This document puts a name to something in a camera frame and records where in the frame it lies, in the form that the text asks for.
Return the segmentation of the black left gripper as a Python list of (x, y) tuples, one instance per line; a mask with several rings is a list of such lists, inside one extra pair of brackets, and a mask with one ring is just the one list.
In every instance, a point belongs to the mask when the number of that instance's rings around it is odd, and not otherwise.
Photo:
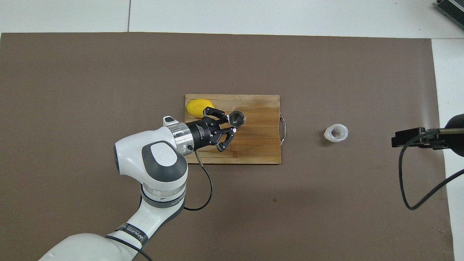
[[(207, 106), (203, 114), (204, 117), (201, 120), (186, 123), (192, 134), (193, 149), (199, 150), (208, 145), (216, 145), (219, 152), (225, 151), (234, 139), (237, 128), (220, 129), (220, 125), (229, 123), (228, 115), (224, 111)], [(226, 139), (219, 142), (223, 135), (226, 135)]]

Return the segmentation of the grey ribbed metal device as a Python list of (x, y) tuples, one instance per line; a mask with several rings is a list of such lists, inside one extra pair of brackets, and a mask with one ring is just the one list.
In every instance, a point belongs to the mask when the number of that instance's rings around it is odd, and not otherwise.
[(464, 0), (436, 0), (435, 8), (464, 30)]

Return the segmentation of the wooden cutting board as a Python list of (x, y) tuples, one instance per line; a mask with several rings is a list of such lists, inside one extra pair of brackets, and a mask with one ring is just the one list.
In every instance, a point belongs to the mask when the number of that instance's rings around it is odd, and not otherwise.
[(204, 164), (278, 165), (281, 162), (280, 97), (278, 95), (186, 94), (185, 104), (208, 99), (219, 110), (241, 111), (245, 124), (223, 152), (215, 146), (198, 150)]

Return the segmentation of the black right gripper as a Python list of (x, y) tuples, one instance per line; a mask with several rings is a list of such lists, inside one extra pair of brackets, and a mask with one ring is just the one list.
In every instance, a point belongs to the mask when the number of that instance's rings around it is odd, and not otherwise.
[[(464, 113), (456, 115), (448, 120), (445, 129), (464, 129)], [(405, 129), (395, 132), (391, 138), (391, 147), (403, 147), (408, 141), (426, 132), (424, 127)], [(446, 141), (440, 137), (441, 129), (428, 129), (425, 138), (413, 142), (411, 147), (430, 148), (433, 150), (444, 150), (448, 147), (457, 155), (464, 157), (464, 131), (458, 134), (446, 135)]]

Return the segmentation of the brown table mat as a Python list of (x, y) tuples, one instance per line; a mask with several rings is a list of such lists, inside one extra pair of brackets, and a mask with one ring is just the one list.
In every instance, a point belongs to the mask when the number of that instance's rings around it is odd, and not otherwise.
[[(409, 211), (395, 132), (437, 128), (431, 40), (179, 33), (3, 33), (0, 261), (36, 261), (138, 208), (114, 143), (184, 120), (186, 94), (279, 95), (280, 165), (209, 165), (153, 260), (452, 261), (446, 189)], [(323, 137), (333, 124), (346, 140)]]

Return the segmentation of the yellow lemon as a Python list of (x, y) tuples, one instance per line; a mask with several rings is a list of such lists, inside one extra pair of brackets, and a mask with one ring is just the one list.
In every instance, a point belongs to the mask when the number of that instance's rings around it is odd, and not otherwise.
[(204, 109), (207, 107), (215, 108), (214, 104), (208, 99), (194, 99), (186, 105), (187, 112), (196, 118), (204, 117)]

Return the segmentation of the clear plastic cup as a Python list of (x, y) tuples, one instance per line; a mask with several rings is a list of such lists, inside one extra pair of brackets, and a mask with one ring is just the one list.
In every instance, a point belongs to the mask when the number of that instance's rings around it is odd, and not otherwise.
[(347, 126), (343, 124), (333, 124), (328, 126), (323, 134), (323, 137), (330, 142), (337, 143), (344, 141), (349, 136), (349, 130)]

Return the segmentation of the steel double jigger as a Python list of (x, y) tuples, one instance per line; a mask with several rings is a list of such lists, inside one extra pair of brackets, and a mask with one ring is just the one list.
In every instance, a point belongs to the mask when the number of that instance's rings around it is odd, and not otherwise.
[(233, 128), (240, 128), (245, 124), (246, 117), (242, 111), (232, 111), (228, 114), (228, 122)]

